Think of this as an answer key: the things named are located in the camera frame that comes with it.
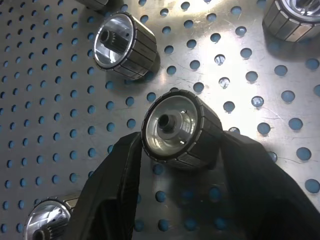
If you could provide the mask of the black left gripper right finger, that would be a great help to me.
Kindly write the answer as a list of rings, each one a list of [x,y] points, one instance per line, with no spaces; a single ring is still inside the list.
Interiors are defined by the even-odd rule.
[[[264,146],[223,131],[201,145],[205,158],[221,153],[236,220],[248,240],[318,240],[320,213]]]

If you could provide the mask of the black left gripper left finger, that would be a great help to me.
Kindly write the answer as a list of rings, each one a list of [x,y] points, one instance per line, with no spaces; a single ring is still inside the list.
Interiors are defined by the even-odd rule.
[[[68,240],[130,240],[138,202],[142,141],[121,137],[86,181],[66,227]]]

